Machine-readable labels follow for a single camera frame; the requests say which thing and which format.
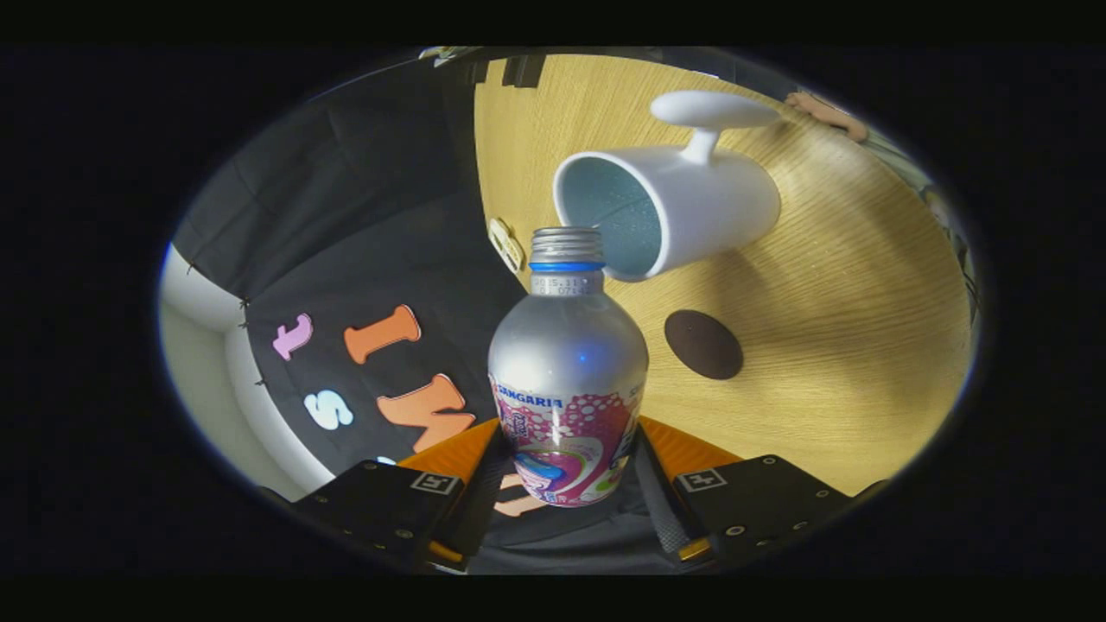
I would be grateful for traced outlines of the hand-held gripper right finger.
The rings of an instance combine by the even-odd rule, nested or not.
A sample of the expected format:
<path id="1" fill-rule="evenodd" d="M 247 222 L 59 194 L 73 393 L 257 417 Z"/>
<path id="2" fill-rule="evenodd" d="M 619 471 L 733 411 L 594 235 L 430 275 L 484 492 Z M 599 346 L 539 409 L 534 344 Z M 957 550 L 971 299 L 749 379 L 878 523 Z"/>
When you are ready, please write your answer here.
<path id="1" fill-rule="evenodd" d="M 640 417 L 633 440 L 653 528 L 677 569 L 739 569 L 797 543 L 856 504 L 778 455 L 740 458 Z"/>

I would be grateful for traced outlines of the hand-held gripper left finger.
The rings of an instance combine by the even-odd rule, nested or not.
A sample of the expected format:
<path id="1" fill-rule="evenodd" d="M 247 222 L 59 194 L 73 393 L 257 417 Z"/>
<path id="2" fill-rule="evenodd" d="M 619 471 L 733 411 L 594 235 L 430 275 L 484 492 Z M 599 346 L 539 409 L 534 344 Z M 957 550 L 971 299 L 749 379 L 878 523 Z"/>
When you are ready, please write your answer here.
<path id="1" fill-rule="evenodd" d="M 480 551 L 510 463 L 495 421 L 397 465 L 362 460 L 289 511 L 401 574 L 463 574 Z"/>

